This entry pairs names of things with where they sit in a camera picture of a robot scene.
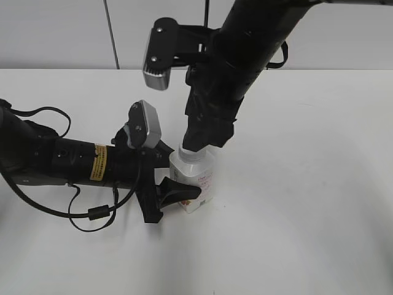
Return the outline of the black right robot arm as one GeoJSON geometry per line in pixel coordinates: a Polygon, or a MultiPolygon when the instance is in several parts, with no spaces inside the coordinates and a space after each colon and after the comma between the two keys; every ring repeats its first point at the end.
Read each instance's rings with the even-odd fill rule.
{"type": "Polygon", "coordinates": [[[209,35],[206,62],[189,66],[190,93],[182,147],[221,148],[234,135],[246,92],[299,21],[319,1],[235,1],[221,28],[209,35]]]}

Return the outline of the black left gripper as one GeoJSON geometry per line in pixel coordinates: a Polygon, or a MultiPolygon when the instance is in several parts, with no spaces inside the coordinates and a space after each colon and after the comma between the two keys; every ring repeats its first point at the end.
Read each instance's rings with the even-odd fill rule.
{"type": "Polygon", "coordinates": [[[168,177],[164,177],[156,185],[155,169],[169,168],[169,157],[174,152],[162,140],[153,149],[130,149],[126,145],[125,131],[120,129],[112,143],[115,145],[113,172],[116,186],[130,188],[126,197],[111,207],[112,212],[125,205],[135,194],[144,222],[157,224],[163,217],[160,209],[186,200],[195,200],[201,194],[200,187],[182,184],[168,177]]]}

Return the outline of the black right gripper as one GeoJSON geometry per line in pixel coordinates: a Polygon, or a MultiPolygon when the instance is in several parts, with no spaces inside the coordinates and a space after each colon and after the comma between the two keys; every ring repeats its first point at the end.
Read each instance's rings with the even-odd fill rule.
{"type": "Polygon", "coordinates": [[[209,145],[224,147],[234,135],[234,122],[244,99],[244,68],[232,63],[195,63],[189,66],[185,82],[190,93],[182,147],[189,151],[209,145]]]}

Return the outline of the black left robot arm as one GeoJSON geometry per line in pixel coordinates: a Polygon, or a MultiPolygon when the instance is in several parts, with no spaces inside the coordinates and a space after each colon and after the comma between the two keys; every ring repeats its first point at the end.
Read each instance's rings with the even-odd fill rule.
{"type": "Polygon", "coordinates": [[[69,220],[112,222],[117,210],[136,196],[146,223],[156,224],[168,205],[194,200],[199,187],[164,178],[155,182],[155,171],[169,167],[172,149],[161,140],[156,109],[148,102],[135,102],[127,122],[110,145],[68,139],[54,129],[31,120],[35,111],[19,111],[1,101],[1,175],[10,188],[27,204],[44,213],[69,220]],[[110,187],[113,205],[102,205],[85,213],[57,211],[28,197],[22,186],[110,187]]]}

